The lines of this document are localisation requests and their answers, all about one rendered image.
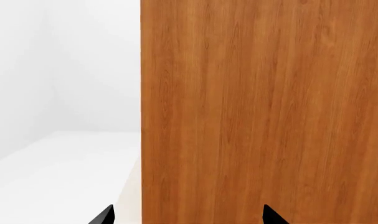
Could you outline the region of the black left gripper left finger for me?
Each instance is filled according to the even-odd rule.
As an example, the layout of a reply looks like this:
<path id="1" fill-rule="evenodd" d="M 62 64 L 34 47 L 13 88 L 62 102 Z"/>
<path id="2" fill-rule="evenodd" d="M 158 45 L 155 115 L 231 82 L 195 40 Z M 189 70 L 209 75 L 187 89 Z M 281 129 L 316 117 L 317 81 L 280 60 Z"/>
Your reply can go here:
<path id="1" fill-rule="evenodd" d="M 114 221 L 115 221 L 114 206 L 109 205 L 88 224 L 114 224 Z"/>

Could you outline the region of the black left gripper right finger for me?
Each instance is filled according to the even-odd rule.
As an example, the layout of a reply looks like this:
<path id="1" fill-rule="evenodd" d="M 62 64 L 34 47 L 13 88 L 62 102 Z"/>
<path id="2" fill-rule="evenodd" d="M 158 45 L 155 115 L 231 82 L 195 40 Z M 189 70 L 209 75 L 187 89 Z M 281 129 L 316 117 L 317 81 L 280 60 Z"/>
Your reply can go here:
<path id="1" fill-rule="evenodd" d="M 269 205 L 263 206 L 262 220 L 263 224 L 290 224 Z"/>

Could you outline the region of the brown wooden cabinet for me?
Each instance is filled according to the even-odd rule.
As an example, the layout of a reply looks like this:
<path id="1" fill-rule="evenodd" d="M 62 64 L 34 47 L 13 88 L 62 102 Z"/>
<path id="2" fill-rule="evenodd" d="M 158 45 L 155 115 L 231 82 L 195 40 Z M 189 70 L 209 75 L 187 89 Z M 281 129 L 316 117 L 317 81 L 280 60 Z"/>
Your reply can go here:
<path id="1" fill-rule="evenodd" d="M 142 224 L 378 224 L 378 0 L 141 0 Z"/>

